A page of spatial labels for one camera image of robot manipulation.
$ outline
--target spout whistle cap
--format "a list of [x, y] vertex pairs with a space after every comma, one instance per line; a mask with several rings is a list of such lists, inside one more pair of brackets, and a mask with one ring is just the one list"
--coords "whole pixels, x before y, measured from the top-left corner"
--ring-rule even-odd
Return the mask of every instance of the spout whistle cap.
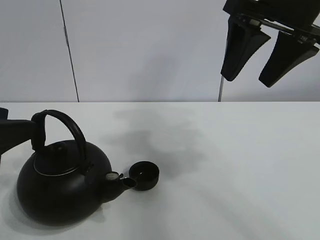
[[134, 190], [147, 191], [152, 189], [158, 183], [159, 173], [158, 166], [149, 161], [140, 161], [132, 165], [129, 176], [137, 183]]

